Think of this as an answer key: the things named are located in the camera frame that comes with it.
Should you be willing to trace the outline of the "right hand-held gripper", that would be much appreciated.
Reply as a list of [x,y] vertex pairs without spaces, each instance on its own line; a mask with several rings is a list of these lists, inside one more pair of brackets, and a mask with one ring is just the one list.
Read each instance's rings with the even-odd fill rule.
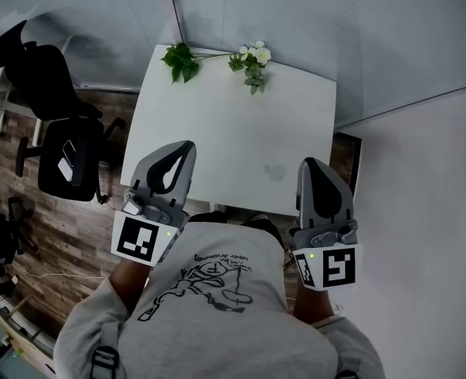
[[307,229],[296,230],[290,249],[303,286],[327,291],[356,284],[363,245],[357,239],[358,224],[351,220],[348,184],[329,165],[307,157],[299,166],[296,197],[299,225]]

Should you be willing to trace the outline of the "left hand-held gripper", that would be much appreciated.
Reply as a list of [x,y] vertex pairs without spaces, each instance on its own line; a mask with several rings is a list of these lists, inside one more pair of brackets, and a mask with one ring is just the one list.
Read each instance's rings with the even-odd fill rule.
[[[167,255],[189,219],[182,210],[190,190],[197,149],[192,141],[164,145],[135,168],[121,210],[115,213],[111,252],[154,267]],[[169,186],[164,176],[177,164]]]

